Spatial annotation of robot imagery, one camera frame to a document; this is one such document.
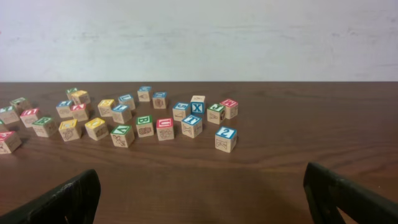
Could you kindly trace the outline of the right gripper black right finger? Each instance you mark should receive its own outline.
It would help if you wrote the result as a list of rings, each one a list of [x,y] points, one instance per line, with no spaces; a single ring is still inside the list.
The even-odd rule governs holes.
[[[344,223],[344,211],[357,223],[397,223],[397,204],[310,162],[303,187],[314,223]]]

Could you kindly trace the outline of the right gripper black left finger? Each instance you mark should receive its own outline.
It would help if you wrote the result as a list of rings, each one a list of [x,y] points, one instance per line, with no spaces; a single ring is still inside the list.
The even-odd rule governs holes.
[[[89,169],[27,204],[1,216],[1,223],[93,223],[101,194]]]

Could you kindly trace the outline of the yellow O wooden block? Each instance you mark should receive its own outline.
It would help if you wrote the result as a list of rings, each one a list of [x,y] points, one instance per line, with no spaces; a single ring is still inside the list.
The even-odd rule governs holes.
[[[95,141],[99,141],[109,134],[107,124],[101,118],[95,118],[85,123],[85,128],[89,137]]]

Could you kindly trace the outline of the green B wooden block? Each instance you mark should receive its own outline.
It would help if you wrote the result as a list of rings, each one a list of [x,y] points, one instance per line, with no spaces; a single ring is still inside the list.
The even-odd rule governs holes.
[[[153,136],[154,125],[151,115],[139,116],[136,118],[136,128],[140,138]]]

